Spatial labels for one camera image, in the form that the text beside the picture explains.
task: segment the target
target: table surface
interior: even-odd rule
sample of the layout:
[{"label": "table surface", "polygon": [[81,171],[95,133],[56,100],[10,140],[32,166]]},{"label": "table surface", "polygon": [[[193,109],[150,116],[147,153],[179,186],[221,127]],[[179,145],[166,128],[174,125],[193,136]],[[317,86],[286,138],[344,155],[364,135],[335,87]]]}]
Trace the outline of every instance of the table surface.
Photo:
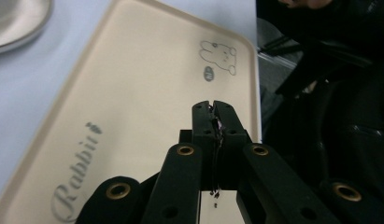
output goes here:
[{"label": "table surface", "polygon": [[[163,0],[256,46],[255,1]],[[0,193],[50,111],[110,1],[55,1],[43,33],[0,54]]]}]

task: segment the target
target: beige tray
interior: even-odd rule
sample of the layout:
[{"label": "beige tray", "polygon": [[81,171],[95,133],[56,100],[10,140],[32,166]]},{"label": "beige tray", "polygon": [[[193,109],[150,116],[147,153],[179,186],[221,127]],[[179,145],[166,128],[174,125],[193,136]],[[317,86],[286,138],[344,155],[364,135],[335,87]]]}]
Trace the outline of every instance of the beige tray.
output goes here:
[{"label": "beige tray", "polygon": [[154,175],[204,100],[232,105],[258,141],[256,74],[246,38],[156,1],[114,1],[2,195],[0,223],[72,222],[104,180]]}]

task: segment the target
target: tray rim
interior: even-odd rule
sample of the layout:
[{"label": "tray rim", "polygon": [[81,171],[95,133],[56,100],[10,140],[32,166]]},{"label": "tray rim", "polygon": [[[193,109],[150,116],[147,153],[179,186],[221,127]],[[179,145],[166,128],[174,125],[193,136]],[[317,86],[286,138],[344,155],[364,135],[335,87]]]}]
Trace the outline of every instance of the tray rim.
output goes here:
[{"label": "tray rim", "polygon": [[13,197],[11,195],[16,195],[18,193],[18,186],[17,183],[22,183],[25,181],[25,174],[28,173],[30,170],[34,159],[36,158],[36,154],[41,150],[41,144],[43,144],[44,140],[46,139],[49,132],[44,132],[46,130],[49,130],[50,127],[52,127],[53,123],[55,122],[55,118],[58,117],[58,115],[61,112],[61,107],[63,106],[64,100],[67,98],[67,96],[70,93],[70,90],[72,90],[73,86],[75,85],[75,80],[78,78],[77,73],[82,69],[83,64],[86,63],[86,58],[90,54],[92,48],[90,46],[99,38],[100,31],[105,27],[107,18],[110,16],[110,12],[113,10],[113,8],[119,3],[123,1],[136,1],[140,2],[142,4],[159,7],[163,10],[171,10],[174,15],[181,16],[188,21],[192,21],[194,23],[203,24],[203,27],[209,28],[210,30],[218,31],[219,33],[230,35],[236,37],[240,42],[243,42],[244,45],[249,46],[250,53],[253,57],[253,70],[254,71],[254,78],[255,83],[250,83],[250,85],[254,86],[254,104],[256,104],[257,108],[254,108],[256,110],[256,114],[254,117],[256,118],[256,134],[258,135],[258,142],[262,142],[262,129],[261,129],[261,104],[260,104],[260,92],[259,92],[259,70],[258,70],[258,58],[257,58],[257,52],[255,50],[254,45],[243,35],[238,34],[232,30],[220,27],[219,25],[212,23],[210,21],[205,21],[203,19],[200,19],[196,16],[193,16],[183,10],[170,7],[166,3],[162,3],[160,1],[154,0],[112,0],[109,4],[109,7],[106,9],[104,16],[100,19],[96,27],[94,28],[94,31],[92,32],[92,35],[90,36],[89,40],[87,41],[87,44],[85,45],[82,52],[79,54],[78,58],[75,60],[74,64],[72,65],[72,69],[69,72],[68,75],[66,75],[65,81],[62,84],[61,88],[56,93],[56,96],[54,100],[51,103],[50,109],[45,115],[45,117],[40,121],[39,127],[37,128],[34,137],[32,138],[31,142],[28,144],[28,147],[25,148],[24,152],[22,153],[22,156],[14,169],[14,172],[12,173],[11,177],[5,184],[5,187],[0,193],[0,218],[3,218],[1,214],[7,213],[7,208],[13,203],[11,200]]}]

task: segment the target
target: logo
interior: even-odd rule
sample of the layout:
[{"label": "logo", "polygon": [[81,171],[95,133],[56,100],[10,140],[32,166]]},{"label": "logo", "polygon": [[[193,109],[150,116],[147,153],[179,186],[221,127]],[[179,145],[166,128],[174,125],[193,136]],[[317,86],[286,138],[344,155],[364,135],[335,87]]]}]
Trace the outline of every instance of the logo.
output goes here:
[{"label": "logo", "polygon": [[209,66],[204,69],[204,79],[206,81],[212,81],[214,79],[214,70]]},{"label": "logo", "polygon": [[76,146],[77,150],[74,155],[76,162],[69,166],[68,181],[58,185],[51,198],[51,212],[56,219],[63,223],[76,221],[79,212],[77,208],[85,203],[79,198],[80,188],[92,164],[93,154],[98,150],[96,135],[102,133],[101,129],[91,122],[88,122],[85,127],[90,133]]},{"label": "logo", "polygon": [[237,50],[226,45],[201,41],[200,56],[209,63],[214,63],[220,69],[228,71],[235,76],[235,63]]}]

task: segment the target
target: metal screw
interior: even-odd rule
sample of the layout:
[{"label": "metal screw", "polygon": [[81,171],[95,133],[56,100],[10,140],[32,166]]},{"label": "metal screw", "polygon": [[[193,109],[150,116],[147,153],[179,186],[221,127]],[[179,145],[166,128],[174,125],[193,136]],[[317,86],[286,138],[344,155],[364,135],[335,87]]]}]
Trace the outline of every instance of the metal screw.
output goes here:
[{"label": "metal screw", "polygon": [[126,183],[114,183],[107,188],[107,197],[111,200],[122,199],[131,191],[131,187]]},{"label": "metal screw", "polygon": [[334,183],[333,190],[334,193],[337,194],[337,196],[350,202],[358,202],[363,198],[363,196],[360,192],[358,192],[358,190],[343,183]]},{"label": "metal screw", "polygon": [[252,147],[252,152],[255,153],[258,156],[267,156],[268,155],[268,150],[265,147],[260,147],[260,146],[253,146]]},{"label": "metal screw", "polygon": [[179,147],[177,148],[177,153],[181,156],[190,156],[194,153],[194,148],[192,147]]}]

